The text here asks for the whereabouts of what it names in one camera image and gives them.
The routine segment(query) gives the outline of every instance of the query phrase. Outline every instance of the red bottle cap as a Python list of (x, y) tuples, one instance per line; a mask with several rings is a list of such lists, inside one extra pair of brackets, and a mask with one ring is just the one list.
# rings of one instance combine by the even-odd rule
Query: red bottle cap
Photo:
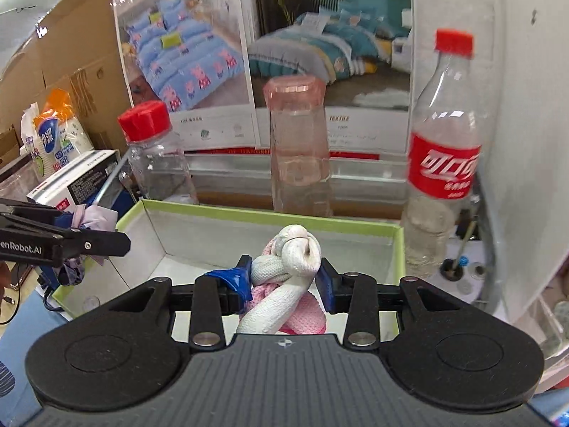
[(454, 29), (438, 29), (435, 49), (441, 53), (471, 58), (474, 51), (474, 36)]
[(127, 110), (118, 118), (129, 143), (145, 141), (172, 126), (168, 108), (162, 101), (148, 101)]

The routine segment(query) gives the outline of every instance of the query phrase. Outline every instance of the blue logo label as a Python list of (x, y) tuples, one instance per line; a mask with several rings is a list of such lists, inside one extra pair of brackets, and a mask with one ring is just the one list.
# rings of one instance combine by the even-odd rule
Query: blue logo label
[(42, 138), (43, 147), (46, 152), (53, 152), (58, 137), (58, 119), (48, 119), (43, 121), (38, 130), (38, 135)]

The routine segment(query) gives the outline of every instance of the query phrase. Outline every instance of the coca-cola bottle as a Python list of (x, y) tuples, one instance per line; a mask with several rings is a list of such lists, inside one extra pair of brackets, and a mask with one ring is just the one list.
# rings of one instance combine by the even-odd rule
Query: coca-cola bottle
[(473, 36), (439, 29), (436, 50), (436, 71), (411, 116), (410, 194), (401, 220), (407, 273), (423, 278), (445, 259), (480, 154), (479, 109), (470, 80)]

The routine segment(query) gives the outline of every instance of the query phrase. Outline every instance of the hand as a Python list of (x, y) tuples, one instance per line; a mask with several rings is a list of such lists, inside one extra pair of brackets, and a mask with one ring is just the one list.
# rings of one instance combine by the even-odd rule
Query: hand
[(10, 268), (6, 262), (0, 262), (0, 303), (2, 298), (4, 298), (4, 288), (10, 285)]

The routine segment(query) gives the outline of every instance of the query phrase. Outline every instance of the pink cloth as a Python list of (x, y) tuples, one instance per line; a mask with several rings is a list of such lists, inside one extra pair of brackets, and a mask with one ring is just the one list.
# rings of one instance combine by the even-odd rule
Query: pink cloth
[[(271, 255), (272, 245), (275, 238), (263, 250), (263, 255)], [(279, 283), (261, 284), (252, 288), (252, 302), (246, 307), (246, 312), (252, 310), (261, 301), (271, 294)], [(298, 302), (297, 309), (292, 313), (287, 322), (279, 329), (290, 335), (321, 334), (326, 332), (326, 315), (318, 300), (311, 292), (306, 292)]]

